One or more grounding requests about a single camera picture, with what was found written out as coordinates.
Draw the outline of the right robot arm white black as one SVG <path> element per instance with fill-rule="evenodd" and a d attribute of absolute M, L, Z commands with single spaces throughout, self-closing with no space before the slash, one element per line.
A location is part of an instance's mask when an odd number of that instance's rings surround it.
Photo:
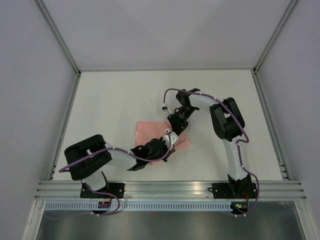
<path fill-rule="evenodd" d="M 172 131 L 178 136 L 188 127 L 188 119 L 199 110 L 210 114 L 213 130 L 222 140 L 228 161 L 228 192 L 235 198 L 241 197 L 252 184 L 250 173 L 245 170 L 242 143 L 248 143 L 245 121 L 234 98 L 219 100 L 200 89 L 169 88 L 176 91 L 176 99 L 181 106 L 171 113 L 167 120 Z"/>

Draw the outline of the pink cloth napkin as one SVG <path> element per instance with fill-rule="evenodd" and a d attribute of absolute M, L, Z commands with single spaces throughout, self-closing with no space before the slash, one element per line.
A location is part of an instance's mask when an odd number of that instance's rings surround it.
<path fill-rule="evenodd" d="M 135 127 L 135 146 L 144 146 L 152 139 L 159 139 L 166 134 L 166 129 L 172 130 L 169 122 L 138 121 Z M 192 141 L 184 133 L 179 136 L 179 141 L 174 145 L 175 153 L 185 150 Z"/>

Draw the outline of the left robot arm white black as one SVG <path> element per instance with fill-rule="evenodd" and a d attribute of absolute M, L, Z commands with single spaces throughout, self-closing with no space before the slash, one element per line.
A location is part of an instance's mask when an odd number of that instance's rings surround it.
<path fill-rule="evenodd" d="M 153 162 L 166 162 L 175 152 L 178 140 L 176 133 L 166 129 L 165 136 L 125 150 L 109 144 L 102 135 L 96 134 L 66 148 L 64 156 L 67 165 L 58 172 L 69 172 L 72 180 L 81 181 L 98 198 L 104 198 L 110 187 L 101 170 L 103 166 L 110 165 L 135 172 Z"/>

